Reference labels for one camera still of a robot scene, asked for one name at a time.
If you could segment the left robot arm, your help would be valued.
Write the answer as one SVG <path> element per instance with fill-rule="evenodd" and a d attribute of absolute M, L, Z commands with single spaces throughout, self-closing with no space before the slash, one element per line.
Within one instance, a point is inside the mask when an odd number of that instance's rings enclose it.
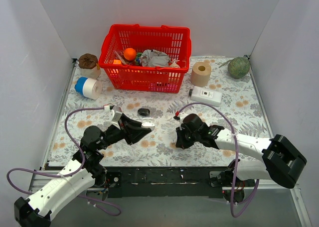
<path fill-rule="evenodd" d="M 67 165 L 40 190 L 18 198 L 14 203 L 14 218 L 22 227 L 48 227 L 55 216 L 83 191 L 101 187 L 107 180 L 107 170 L 100 161 L 101 149 L 125 140 L 135 144 L 152 132 L 155 124 L 132 120 L 117 113 L 106 131 L 91 125 L 85 129 L 79 150 Z"/>

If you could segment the white earbud charging case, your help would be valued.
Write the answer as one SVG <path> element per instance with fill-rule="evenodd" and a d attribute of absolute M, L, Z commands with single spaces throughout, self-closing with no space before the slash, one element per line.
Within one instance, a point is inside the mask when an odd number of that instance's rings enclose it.
<path fill-rule="evenodd" d="M 144 117 L 142 118 L 142 127 L 150 128 L 152 131 L 155 129 L 155 120 L 151 117 Z"/>

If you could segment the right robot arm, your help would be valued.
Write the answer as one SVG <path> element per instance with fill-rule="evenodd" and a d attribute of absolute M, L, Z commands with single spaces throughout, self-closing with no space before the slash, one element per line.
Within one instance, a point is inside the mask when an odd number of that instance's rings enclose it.
<path fill-rule="evenodd" d="M 194 114 L 182 113 L 174 117 L 179 121 L 176 128 L 178 148 L 187 149 L 196 142 L 218 150 L 238 151 L 252 160 L 239 159 L 226 171 L 226 182 L 237 186 L 249 179 L 273 180 L 278 185 L 295 187 L 306 163 L 306 158 L 283 135 L 274 138 L 259 138 L 233 134 L 219 125 L 208 126 Z"/>

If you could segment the black earbud charging case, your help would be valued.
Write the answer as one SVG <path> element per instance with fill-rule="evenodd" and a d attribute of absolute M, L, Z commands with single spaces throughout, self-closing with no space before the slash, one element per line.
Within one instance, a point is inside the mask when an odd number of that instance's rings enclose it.
<path fill-rule="evenodd" d="M 150 116 L 150 110 L 146 108 L 140 108 L 138 109 L 138 115 L 140 116 Z"/>

